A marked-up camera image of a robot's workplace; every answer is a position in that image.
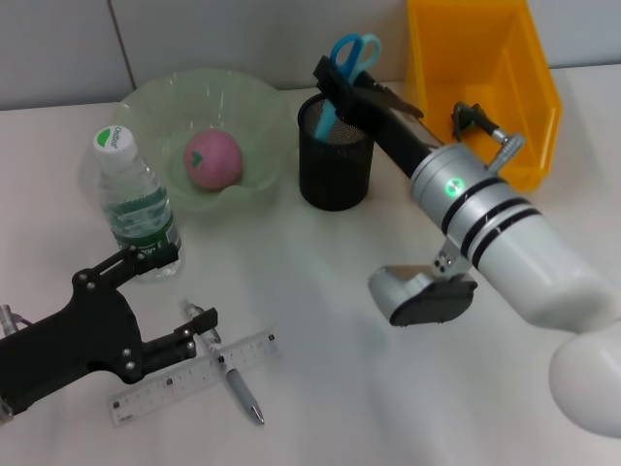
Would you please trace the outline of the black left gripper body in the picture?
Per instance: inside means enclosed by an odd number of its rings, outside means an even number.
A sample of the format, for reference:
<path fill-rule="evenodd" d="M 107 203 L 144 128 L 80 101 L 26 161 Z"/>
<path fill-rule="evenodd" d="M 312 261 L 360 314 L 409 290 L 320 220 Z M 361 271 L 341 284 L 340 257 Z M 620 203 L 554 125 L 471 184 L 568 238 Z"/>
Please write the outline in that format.
<path fill-rule="evenodd" d="M 125 383 L 144 376 L 141 333 L 119 287 L 101 277 L 73 279 L 61 311 L 1 340 L 1 400 L 15 416 L 93 372 Z"/>

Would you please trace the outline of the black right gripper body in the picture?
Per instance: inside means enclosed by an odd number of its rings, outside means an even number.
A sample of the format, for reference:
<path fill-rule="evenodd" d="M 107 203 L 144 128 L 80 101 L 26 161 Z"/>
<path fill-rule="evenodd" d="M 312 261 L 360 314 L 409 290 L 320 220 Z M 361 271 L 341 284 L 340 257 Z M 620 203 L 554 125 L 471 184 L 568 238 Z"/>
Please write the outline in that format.
<path fill-rule="evenodd" d="M 353 87 L 354 123 L 367 132 L 410 178 L 434 150 L 443 146 L 421 121 L 422 112 L 389 87 Z"/>

